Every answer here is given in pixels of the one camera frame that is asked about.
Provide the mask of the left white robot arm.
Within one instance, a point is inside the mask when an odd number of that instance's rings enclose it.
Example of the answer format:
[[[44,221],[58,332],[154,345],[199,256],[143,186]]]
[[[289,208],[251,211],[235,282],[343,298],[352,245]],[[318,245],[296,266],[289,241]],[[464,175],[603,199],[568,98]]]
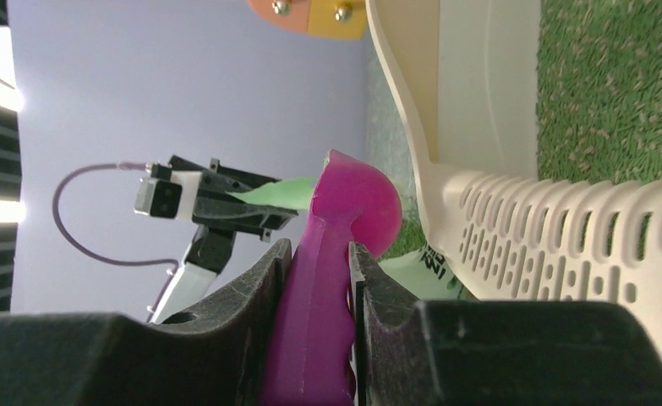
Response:
[[[172,156],[153,163],[142,178],[134,210],[138,214],[197,225],[182,259],[150,308],[149,321],[161,324],[205,297],[230,261],[238,233],[269,241],[298,215],[286,208],[246,203],[238,193],[250,192],[276,178],[224,167],[214,159],[209,167]]]

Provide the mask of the green litter bag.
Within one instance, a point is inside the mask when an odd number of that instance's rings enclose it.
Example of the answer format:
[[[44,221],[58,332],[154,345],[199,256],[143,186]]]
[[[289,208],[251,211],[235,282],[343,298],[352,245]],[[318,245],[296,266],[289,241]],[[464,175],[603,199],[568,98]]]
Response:
[[[252,205],[307,211],[316,183],[315,178],[292,178],[230,195]],[[393,185],[402,205],[402,227],[378,259],[381,269],[420,299],[476,300],[446,258],[427,243],[415,192],[403,183]]]

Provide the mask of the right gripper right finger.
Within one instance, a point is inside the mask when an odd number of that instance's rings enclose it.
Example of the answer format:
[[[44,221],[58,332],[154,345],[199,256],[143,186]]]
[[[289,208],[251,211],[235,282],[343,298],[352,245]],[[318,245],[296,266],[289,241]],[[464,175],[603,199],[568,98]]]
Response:
[[[349,247],[361,405],[662,405],[662,360],[602,302],[421,300]]]

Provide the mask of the magenta plastic scoop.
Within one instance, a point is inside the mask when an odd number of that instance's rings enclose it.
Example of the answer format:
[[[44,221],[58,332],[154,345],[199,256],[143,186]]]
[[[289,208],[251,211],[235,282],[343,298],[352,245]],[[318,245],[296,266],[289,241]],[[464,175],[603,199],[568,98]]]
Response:
[[[401,225],[402,205],[390,179],[329,151],[276,310],[259,405],[353,404],[349,245],[362,244],[379,257]]]

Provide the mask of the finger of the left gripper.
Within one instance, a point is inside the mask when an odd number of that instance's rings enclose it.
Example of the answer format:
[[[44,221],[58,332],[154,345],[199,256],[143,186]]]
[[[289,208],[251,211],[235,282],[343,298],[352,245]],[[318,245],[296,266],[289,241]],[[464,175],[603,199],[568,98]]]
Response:
[[[244,233],[262,233],[280,230],[295,218],[298,212],[274,206],[252,205],[230,198],[198,198],[194,203],[192,220],[213,228],[231,229]]]
[[[174,171],[206,171],[215,172],[230,181],[232,191],[248,191],[257,189],[268,183],[277,183],[279,178],[272,178],[258,173],[249,173],[242,170],[225,167],[220,163],[211,163],[208,167],[186,160],[180,156],[172,155],[168,161]]]

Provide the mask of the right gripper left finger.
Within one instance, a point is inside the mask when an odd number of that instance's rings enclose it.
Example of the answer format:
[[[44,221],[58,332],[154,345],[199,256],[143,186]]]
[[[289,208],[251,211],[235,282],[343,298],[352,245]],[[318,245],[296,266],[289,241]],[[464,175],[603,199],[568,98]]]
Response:
[[[0,405],[251,405],[292,257],[246,272],[163,324],[113,313],[0,313]]]

